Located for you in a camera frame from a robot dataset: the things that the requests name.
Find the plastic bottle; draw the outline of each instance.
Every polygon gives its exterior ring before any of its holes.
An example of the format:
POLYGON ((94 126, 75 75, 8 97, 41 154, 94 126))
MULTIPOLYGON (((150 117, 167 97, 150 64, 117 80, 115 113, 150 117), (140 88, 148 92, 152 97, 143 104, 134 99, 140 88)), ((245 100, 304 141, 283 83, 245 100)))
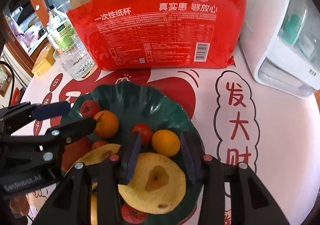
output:
POLYGON ((57 10, 55 5, 48 7, 49 24, 48 33, 52 34, 57 45, 61 50, 65 51, 74 44, 72 35, 76 33, 68 16, 57 10))

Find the orange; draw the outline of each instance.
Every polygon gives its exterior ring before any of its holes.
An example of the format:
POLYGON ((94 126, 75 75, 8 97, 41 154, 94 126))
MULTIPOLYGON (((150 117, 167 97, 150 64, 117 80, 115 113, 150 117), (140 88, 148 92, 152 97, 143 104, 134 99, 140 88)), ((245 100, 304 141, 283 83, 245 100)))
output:
POLYGON ((98 112, 94 119, 97 121, 94 133, 101 138, 113 137, 119 129, 119 121, 115 114, 108 110, 98 112))
POLYGON ((164 156, 174 156, 180 149, 180 140, 178 136, 170 130, 158 130, 152 136, 153 149, 164 156))

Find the green plate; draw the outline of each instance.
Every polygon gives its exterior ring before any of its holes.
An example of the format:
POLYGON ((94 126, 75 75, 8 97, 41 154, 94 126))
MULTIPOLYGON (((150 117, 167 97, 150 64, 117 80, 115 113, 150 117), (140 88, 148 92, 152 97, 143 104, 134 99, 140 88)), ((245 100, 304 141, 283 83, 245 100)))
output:
MULTIPOLYGON (((196 128, 188 118, 182 107, 164 96, 159 90, 149 86, 139 86, 131 82, 120 82, 115 85, 101 85, 93 92, 80 96, 74 103, 67 116, 61 118, 61 123, 81 118, 81 104, 88 100, 97 101, 102 110, 109 110, 119 119, 119 131, 108 139, 109 143, 124 144, 129 142, 132 127, 138 123, 144 123, 155 132, 160 129, 169 129, 178 136, 181 131, 189 131, 193 134, 194 143, 202 146, 202 141, 196 128)), ((100 140, 94 134, 89 136, 91 140, 100 140)), ((142 152, 154 152, 151 145, 142 146, 142 152)), ((187 191, 182 202, 170 213, 150 214, 143 223, 145 225, 177 225, 188 218, 196 206, 201 186, 192 185, 187 178, 187 172, 182 158, 181 150, 171 159, 186 174, 187 191)))

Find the black cable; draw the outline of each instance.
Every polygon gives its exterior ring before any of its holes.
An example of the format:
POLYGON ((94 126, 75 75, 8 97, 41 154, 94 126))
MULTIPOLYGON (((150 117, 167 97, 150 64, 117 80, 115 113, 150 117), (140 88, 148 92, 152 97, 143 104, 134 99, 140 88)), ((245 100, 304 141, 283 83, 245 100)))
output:
POLYGON ((8 69, 10 70, 10 72, 11 72, 11 75, 12 75, 12 87, 11 87, 11 94, 10 94, 9 105, 8 105, 8 106, 10 106, 11 100, 12 100, 12 96, 13 96, 13 89, 14 89, 14 72, 13 72, 11 66, 9 65, 9 63, 6 63, 4 61, 0 61, 0 64, 3 64, 5 66, 7 66, 8 69))

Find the red package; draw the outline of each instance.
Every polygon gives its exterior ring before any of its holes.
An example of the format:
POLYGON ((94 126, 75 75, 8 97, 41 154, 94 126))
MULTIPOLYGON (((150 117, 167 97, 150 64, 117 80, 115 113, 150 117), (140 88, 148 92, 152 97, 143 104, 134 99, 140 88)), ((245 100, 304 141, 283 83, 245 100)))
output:
POLYGON ((67 15, 100 69, 232 64, 246 0, 92 0, 67 15))

